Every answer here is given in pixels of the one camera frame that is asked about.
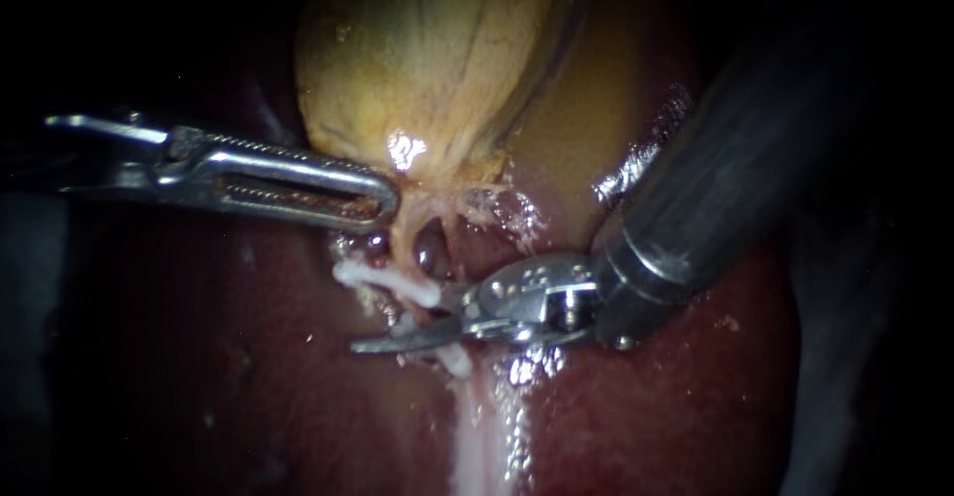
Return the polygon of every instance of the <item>white fibrous tissue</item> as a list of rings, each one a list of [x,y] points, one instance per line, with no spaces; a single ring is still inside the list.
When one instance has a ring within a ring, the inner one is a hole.
[[[434,348],[434,356],[444,365],[447,373],[458,379],[470,377],[474,369],[470,355],[467,354],[464,346],[456,341]]]
[[[440,302],[440,285],[432,279],[415,280],[391,267],[375,268],[359,258],[352,258],[335,264],[332,275],[339,283],[347,287],[375,285],[390,289],[422,308],[433,308]],[[404,312],[391,333],[409,334],[416,329],[413,314]],[[473,362],[466,349],[459,342],[442,345],[433,350],[434,356],[457,379],[470,377]]]
[[[433,308],[440,302],[440,285],[425,278],[415,280],[390,267],[373,268],[363,261],[345,260],[335,264],[332,275],[348,287],[376,285],[412,300],[422,308]]]

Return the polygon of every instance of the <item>white tissue strand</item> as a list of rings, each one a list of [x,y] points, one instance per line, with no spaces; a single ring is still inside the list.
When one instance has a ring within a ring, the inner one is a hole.
[[[390,289],[422,308],[433,308],[440,302],[440,285],[436,281],[429,278],[414,280],[393,268],[372,268],[362,261],[349,259],[336,263],[331,273],[347,287],[376,285]]]
[[[467,350],[460,343],[448,343],[434,349],[434,356],[444,365],[447,373],[457,379],[466,379],[473,372],[474,364]]]

